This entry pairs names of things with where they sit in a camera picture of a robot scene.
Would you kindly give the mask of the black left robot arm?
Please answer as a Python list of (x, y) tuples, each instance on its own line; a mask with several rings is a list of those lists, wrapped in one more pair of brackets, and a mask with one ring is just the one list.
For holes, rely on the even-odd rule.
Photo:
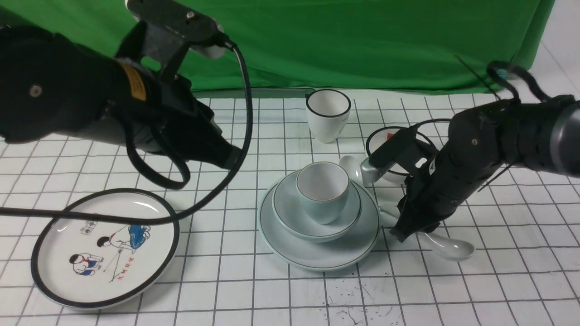
[(151, 127), (184, 160), (231, 169), (241, 150), (193, 97), (184, 77), (162, 80), (130, 58), (110, 58), (64, 35), (20, 25), (1, 30), (1, 136), (8, 144), (51, 134), (125, 146), (115, 113), (137, 149), (165, 155)]

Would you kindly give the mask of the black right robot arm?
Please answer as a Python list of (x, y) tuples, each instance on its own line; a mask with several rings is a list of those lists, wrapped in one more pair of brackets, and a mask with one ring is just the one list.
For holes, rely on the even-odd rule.
[(579, 101), (547, 95), (526, 69), (511, 62), (494, 60), (485, 70), (512, 98), (450, 119), (447, 142), (406, 180), (400, 216), (390, 231), (401, 243), (437, 229), (503, 165), (579, 177)]

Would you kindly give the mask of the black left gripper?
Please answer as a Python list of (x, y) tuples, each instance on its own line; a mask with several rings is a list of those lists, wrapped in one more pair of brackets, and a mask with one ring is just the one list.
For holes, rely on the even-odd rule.
[(231, 170), (241, 149), (215, 124), (209, 106), (195, 99), (189, 80), (176, 72), (154, 72), (126, 58), (116, 62), (126, 75), (129, 99), (118, 100), (113, 115), (128, 152), (162, 155), (174, 163), (199, 161)]

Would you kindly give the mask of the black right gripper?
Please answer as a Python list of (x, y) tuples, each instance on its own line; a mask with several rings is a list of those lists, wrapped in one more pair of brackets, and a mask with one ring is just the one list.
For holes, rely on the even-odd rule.
[(415, 178), (407, 188), (406, 200), (390, 234), (404, 243), (415, 233), (431, 233), (451, 217), (492, 175), (492, 157), (441, 150), (435, 170)]

